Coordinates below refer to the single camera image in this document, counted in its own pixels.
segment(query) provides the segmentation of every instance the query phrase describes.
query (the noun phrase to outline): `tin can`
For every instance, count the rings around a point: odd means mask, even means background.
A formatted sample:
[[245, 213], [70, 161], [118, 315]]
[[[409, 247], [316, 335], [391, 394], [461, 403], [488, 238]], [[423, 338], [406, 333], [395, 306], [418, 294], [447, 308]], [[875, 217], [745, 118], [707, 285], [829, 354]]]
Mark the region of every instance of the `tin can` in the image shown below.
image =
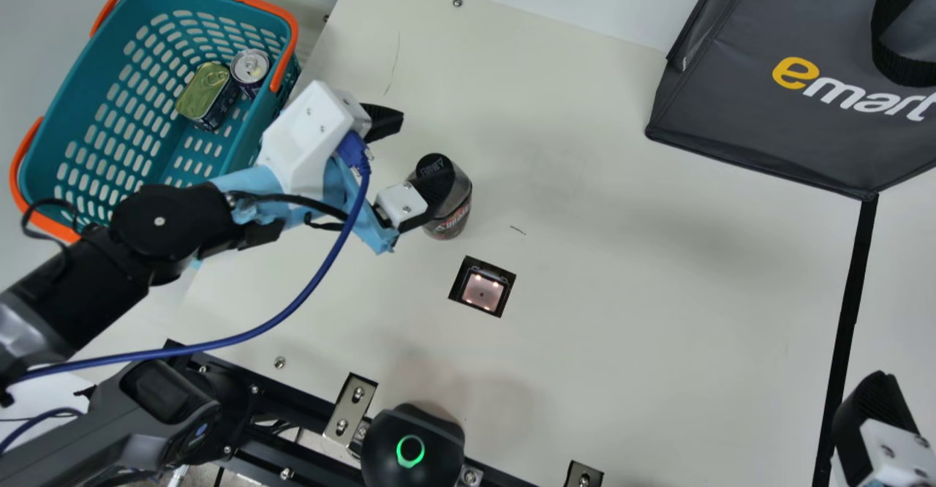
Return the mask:
[[448, 192], [432, 214], [432, 220], [423, 225], [426, 234], [441, 241], [460, 235], [471, 214], [472, 185], [468, 176], [447, 156], [435, 153], [419, 160], [407, 180], [417, 178], [432, 181], [432, 191]]
[[238, 87], [230, 72], [220, 63], [204, 63], [178, 95], [176, 110], [207, 131], [215, 131], [224, 124], [224, 118], [234, 101]]
[[251, 99], [257, 99], [263, 81], [270, 73], [270, 55], [263, 50], [247, 48], [231, 59], [231, 77]]

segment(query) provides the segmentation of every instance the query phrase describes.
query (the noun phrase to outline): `white table surface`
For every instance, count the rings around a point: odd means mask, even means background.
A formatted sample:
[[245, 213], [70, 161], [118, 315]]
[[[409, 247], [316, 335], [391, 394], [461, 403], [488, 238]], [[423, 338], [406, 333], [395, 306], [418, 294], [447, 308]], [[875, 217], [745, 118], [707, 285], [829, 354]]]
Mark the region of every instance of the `white table surface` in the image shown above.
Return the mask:
[[[647, 140], [658, 51], [451, 1], [340, 0], [304, 78], [405, 111], [374, 192], [442, 151], [475, 183], [465, 233], [352, 239], [294, 317], [215, 355], [328, 399], [370, 377], [371, 415], [432, 401], [471, 457], [543, 486], [570, 460], [606, 486], [809, 484], [858, 203]], [[333, 237], [211, 258], [81, 355], [253, 327]], [[504, 317], [447, 300], [466, 254], [517, 273]]]

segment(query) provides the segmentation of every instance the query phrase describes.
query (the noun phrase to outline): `metal bracket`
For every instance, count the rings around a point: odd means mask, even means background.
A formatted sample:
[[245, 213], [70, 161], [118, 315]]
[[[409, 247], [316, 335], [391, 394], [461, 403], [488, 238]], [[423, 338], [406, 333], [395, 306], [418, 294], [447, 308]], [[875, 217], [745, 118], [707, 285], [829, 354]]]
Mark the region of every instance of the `metal bracket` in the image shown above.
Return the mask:
[[572, 461], [569, 472], [565, 477], [565, 487], [601, 487], [601, 480], [605, 473], [600, 470]]
[[345, 448], [351, 445], [376, 392], [377, 383], [374, 381], [348, 374], [338, 395], [338, 401], [335, 401], [335, 411], [331, 414], [322, 436]]

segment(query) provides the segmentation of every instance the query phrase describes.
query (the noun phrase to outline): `black cable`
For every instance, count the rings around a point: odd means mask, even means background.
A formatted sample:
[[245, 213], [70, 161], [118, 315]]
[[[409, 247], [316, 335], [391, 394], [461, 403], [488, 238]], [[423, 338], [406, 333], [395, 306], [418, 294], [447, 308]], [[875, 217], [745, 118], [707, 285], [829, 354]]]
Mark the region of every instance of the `black cable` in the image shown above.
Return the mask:
[[56, 272], [53, 274], [53, 281], [58, 280], [59, 277], [68, 269], [68, 266], [71, 263], [71, 257], [68, 254], [68, 246], [56, 239], [51, 235], [44, 233], [38, 233], [38, 231], [30, 230], [29, 220], [33, 217], [33, 213], [36, 213], [36, 210], [44, 205], [54, 205], [63, 208], [71, 213], [71, 228], [75, 233], [78, 232], [78, 210], [71, 203], [67, 203], [64, 200], [59, 198], [43, 198], [42, 200], [34, 201], [34, 203], [29, 204], [29, 207], [26, 208], [26, 211], [23, 212], [23, 219], [20, 220], [20, 229], [23, 231], [23, 234], [31, 239], [37, 239], [41, 241], [53, 241], [61, 248], [61, 262], [56, 268]]
[[348, 220], [348, 214], [344, 211], [328, 205], [327, 203], [321, 203], [318, 200], [310, 197], [301, 197], [298, 195], [283, 195], [283, 194], [273, 194], [273, 195], [256, 195], [254, 193], [247, 193], [245, 191], [228, 191], [229, 195], [238, 200], [250, 200], [254, 203], [290, 203], [296, 204], [298, 206], [307, 207], [309, 209], [314, 209], [319, 211], [319, 213], [327, 214], [334, 216], [342, 222]]
[[[75, 416], [76, 416], [76, 415], [75, 415], [75, 414], [72, 414], [71, 412], [62, 412], [61, 414], [56, 414], [56, 415], [54, 415], [54, 416], [50, 416], [49, 418], [73, 418], [73, 417], [75, 417]], [[31, 420], [34, 420], [35, 418], [36, 418], [36, 417], [32, 417], [32, 418], [0, 418], [0, 423], [14, 423], [14, 421], [16, 421], [16, 423], [22, 423], [23, 421], [31, 421]]]
[[218, 467], [218, 475], [214, 477], [214, 487], [221, 487], [222, 477], [224, 477], [224, 467]]

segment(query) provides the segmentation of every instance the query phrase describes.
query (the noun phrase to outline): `black pole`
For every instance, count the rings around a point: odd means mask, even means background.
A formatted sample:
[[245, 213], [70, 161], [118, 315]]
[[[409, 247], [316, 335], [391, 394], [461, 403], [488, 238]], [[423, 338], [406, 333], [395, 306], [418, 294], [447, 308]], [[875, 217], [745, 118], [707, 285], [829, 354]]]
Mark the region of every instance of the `black pole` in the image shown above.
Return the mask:
[[845, 378], [848, 374], [848, 357], [852, 351], [852, 337], [855, 336], [855, 323], [858, 320], [858, 308], [861, 305], [861, 291], [865, 286], [865, 270], [868, 268], [868, 253], [872, 247], [872, 234], [875, 231], [875, 214], [878, 197], [861, 203], [858, 226], [855, 231], [855, 245], [852, 248], [852, 263], [848, 267], [845, 280], [845, 294], [842, 296], [842, 311], [839, 313], [839, 330], [835, 334], [835, 348], [832, 350], [832, 367], [829, 369], [829, 386], [826, 388], [826, 409], [822, 414], [822, 427], [819, 431], [819, 450], [816, 453], [816, 466], [812, 473], [812, 487], [829, 487], [832, 473], [832, 418], [842, 404], [845, 396]]

